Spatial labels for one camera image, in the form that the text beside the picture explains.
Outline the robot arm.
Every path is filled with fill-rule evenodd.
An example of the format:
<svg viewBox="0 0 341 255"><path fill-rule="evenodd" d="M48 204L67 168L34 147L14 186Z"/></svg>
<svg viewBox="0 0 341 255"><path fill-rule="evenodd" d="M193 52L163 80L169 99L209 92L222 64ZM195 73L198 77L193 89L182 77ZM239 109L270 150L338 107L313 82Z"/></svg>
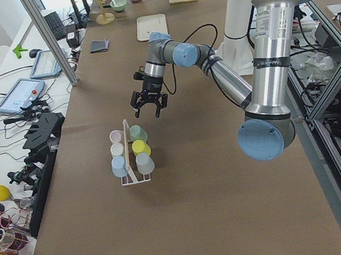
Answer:
<svg viewBox="0 0 341 255"><path fill-rule="evenodd" d="M294 10L307 1L227 0L224 40L214 50L151 33L144 71L135 75L143 84L132 94L133 109L137 112L147 103L165 108L165 66L195 65L244 110L237 137L241 150L256 160L278 157L295 137L286 83Z"/></svg>

